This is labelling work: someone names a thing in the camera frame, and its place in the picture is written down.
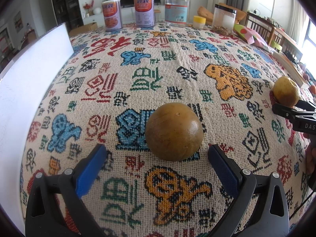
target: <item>tablecloth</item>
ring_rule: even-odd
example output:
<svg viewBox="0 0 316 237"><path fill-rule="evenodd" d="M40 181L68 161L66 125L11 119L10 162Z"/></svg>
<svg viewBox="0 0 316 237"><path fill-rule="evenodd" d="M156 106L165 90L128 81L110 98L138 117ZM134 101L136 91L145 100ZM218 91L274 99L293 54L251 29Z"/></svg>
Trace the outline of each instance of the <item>tablecloth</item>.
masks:
<svg viewBox="0 0 316 237"><path fill-rule="evenodd" d="M97 143L105 144L107 159L82 200L109 236L205 236L233 200L208 161L210 144L255 174L278 172L290 215L307 197L308 140L271 110L273 84L288 75L271 54L209 27L163 23L101 28L71 42L75 52L46 91L27 136L24 216L35 174L74 168ZM301 98L312 100L308 90ZM203 127L199 150L178 162L155 157L144 134L149 116L169 102L188 105ZM78 232L60 195L58 200L68 227Z"/></svg>

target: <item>human hand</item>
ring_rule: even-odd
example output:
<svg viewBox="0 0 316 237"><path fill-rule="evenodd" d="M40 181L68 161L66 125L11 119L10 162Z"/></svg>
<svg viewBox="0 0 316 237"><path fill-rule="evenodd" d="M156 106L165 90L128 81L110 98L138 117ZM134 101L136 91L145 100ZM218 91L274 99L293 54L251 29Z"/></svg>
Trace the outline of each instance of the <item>human hand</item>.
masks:
<svg viewBox="0 0 316 237"><path fill-rule="evenodd" d="M309 134L303 133L303 136L307 139L309 139ZM315 162L316 160L316 147L312 147L311 143L306 149L306 169L307 174L310 175L314 172L315 169Z"/></svg>

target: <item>orange label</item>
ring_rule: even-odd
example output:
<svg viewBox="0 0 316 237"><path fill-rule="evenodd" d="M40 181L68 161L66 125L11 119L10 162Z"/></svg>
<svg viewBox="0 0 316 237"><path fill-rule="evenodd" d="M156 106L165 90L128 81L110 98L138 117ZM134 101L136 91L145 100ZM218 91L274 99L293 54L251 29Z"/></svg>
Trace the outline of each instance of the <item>orange label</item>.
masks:
<svg viewBox="0 0 316 237"><path fill-rule="evenodd" d="M103 9L104 17L111 17L114 14L116 14L118 10L116 6L116 2L103 4L102 9Z"/></svg>
<svg viewBox="0 0 316 237"><path fill-rule="evenodd" d="M134 0L135 11L150 11L152 8L151 0Z"/></svg>

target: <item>yellow lid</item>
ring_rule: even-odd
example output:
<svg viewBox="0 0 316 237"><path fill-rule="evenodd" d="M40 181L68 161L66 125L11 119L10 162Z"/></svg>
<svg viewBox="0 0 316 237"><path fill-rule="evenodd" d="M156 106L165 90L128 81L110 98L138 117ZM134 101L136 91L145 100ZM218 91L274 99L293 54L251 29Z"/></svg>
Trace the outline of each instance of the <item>yellow lid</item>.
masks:
<svg viewBox="0 0 316 237"><path fill-rule="evenodd" d="M206 18L200 16L193 16L193 22L205 24Z"/></svg>

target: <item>door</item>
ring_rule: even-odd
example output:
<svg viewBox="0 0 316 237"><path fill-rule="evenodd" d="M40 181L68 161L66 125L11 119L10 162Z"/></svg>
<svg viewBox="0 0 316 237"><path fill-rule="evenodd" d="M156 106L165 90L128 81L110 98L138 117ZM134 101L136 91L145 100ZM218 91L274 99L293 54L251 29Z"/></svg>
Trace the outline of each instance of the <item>door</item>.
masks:
<svg viewBox="0 0 316 237"><path fill-rule="evenodd" d="M39 6L46 31L57 26L51 0L39 0Z"/></svg>

